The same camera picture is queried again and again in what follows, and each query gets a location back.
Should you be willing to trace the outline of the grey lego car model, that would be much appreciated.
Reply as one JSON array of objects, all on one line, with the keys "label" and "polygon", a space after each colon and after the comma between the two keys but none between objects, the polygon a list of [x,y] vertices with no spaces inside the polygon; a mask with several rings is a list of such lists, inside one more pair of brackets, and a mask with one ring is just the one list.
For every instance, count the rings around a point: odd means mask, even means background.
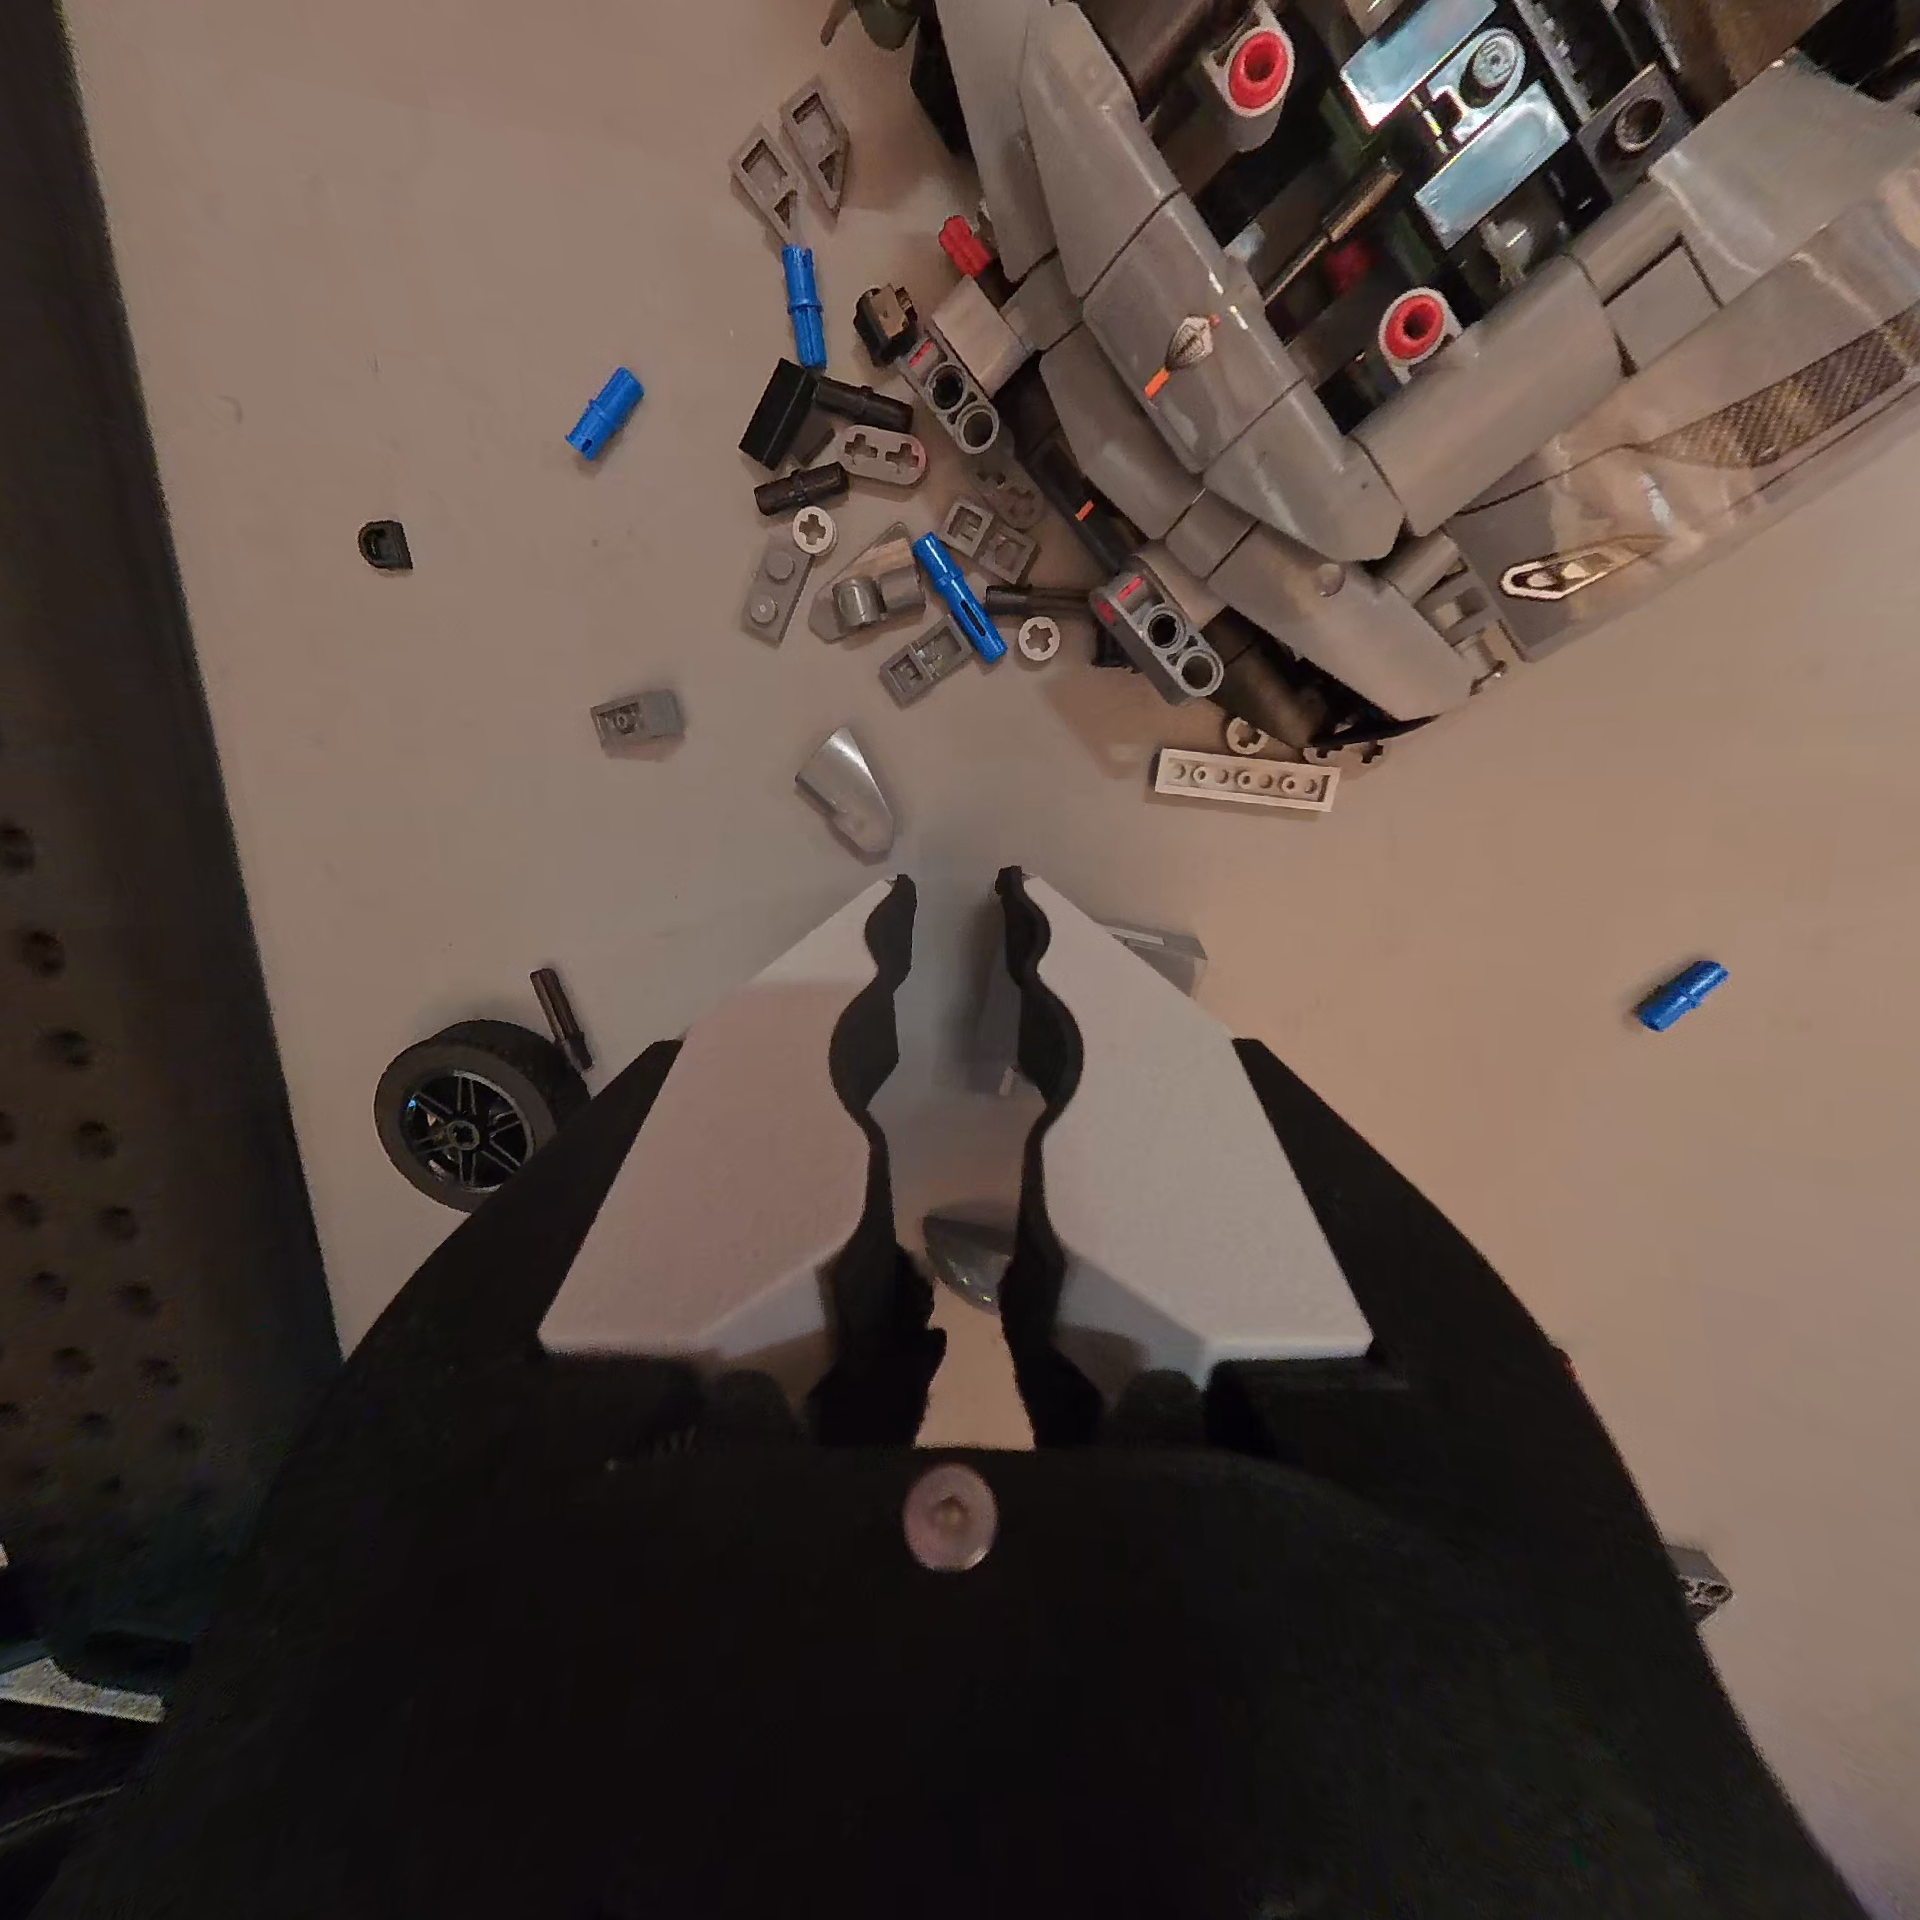
[{"label": "grey lego car model", "polygon": [[1915,3],[834,3],[971,160],[906,369],[1092,659],[1463,706],[1915,439]]}]

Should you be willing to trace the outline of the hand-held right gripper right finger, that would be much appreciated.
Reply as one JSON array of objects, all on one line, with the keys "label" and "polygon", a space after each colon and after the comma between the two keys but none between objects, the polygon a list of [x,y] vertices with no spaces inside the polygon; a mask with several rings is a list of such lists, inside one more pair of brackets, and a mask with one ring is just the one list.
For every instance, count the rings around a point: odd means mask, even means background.
[{"label": "hand-held right gripper right finger", "polygon": [[1052,882],[994,893],[1040,1095],[999,1327],[1043,1448],[1092,1445],[1145,1377],[1347,1365],[1374,1330],[1230,1029]]}]

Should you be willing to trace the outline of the light grey long lego plate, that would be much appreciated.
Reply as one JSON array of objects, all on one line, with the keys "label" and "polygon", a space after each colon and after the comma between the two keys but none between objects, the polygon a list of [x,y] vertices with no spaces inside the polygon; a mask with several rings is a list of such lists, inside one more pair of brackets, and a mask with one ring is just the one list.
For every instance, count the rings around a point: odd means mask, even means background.
[{"label": "light grey long lego plate", "polygon": [[1151,791],[1161,799],[1320,816],[1334,808],[1337,784],[1334,765],[1159,746]]}]

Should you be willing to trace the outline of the black lego wheel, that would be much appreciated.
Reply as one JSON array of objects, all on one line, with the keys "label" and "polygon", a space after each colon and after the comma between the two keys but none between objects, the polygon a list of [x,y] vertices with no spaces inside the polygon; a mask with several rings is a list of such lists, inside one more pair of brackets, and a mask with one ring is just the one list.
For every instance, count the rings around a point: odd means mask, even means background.
[{"label": "black lego wheel", "polygon": [[591,1104],[585,1075],[551,1037],[470,1018],[404,1046],[377,1075],[376,1135],[428,1200],[478,1211]]}]

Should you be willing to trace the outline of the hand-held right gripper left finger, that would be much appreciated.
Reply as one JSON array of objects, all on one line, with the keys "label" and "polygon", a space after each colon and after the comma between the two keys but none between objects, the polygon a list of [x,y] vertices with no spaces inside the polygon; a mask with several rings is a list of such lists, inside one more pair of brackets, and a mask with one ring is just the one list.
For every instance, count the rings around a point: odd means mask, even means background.
[{"label": "hand-held right gripper left finger", "polygon": [[827,1445],[907,1447],[944,1360],[873,1102],[919,890],[879,880],[683,1034],[539,1326],[567,1360],[769,1375]]}]

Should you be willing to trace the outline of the black perforated board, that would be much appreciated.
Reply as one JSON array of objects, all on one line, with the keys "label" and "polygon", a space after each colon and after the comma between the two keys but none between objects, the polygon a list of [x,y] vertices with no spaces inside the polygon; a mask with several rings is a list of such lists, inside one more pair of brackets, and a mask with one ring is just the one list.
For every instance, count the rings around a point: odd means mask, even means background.
[{"label": "black perforated board", "polygon": [[342,1344],[59,3],[3,119],[6,1585],[161,1689]]}]

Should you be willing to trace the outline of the long blue lego pin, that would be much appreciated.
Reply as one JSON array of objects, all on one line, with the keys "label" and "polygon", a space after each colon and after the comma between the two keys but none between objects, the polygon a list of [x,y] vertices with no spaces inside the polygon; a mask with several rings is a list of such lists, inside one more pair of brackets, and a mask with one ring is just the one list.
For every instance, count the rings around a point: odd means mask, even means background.
[{"label": "long blue lego pin", "polygon": [[940,534],[926,533],[911,541],[911,552],[974,655],[985,664],[1007,657],[1007,641],[950,544]]}]

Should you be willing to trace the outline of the pile of small lego pieces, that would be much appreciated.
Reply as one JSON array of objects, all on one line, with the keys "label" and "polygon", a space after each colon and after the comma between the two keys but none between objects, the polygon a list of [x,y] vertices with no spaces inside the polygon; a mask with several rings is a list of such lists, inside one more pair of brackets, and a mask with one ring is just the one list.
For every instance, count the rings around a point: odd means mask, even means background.
[{"label": "pile of small lego pieces", "polygon": [[[824,82],[796,89],[769,122],[736,147],[730,167],[739,191],[754,206],[780,245],[801,245],[803,201],[838,214],[848,194],[851,129]],[[1091,618],[1089,589],[1043,589],[1027,579],[1039,550],[1033,527],[1046,512],[1040,481],[1025,465],[1014,414],[1018,375],[1046,344],[1066,336],[1056,272],[1030,279],[1007,302],[1002,264],[984,232],[952,219],[942,232],[960,279],[950,297],[921,312],[904,285],[873,285],[855,302],[855,336],[879,369],[895,369],[911,389],[896,397],[826,373],[807,373],[794,352],[775,362],[764,394],[739,443],[769,471],[756,489],[767,518],[798,522],[794,545],[807,559],[826,547],[810,526],[858,478],[913,489],[928,467],[918,417],[950,434],[977,479],[959,498],[940,537],[963,563],[990,574],[979,599],[993,618],[1018,616],[1020,651],[1043,659],[1059,647],[1067,618]]]}]

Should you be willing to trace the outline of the grey curved slope piece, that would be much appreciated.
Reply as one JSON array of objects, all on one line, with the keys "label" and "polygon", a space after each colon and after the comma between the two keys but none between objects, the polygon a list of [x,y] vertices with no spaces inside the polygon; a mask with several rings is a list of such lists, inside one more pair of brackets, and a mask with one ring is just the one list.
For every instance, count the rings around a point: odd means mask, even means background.
[{"label": "grey curved slope piece", "polygon": [[822,741],[798,768],[796,787],[852,855],[867,861],[892,855],[896,813],[851,726]]}]

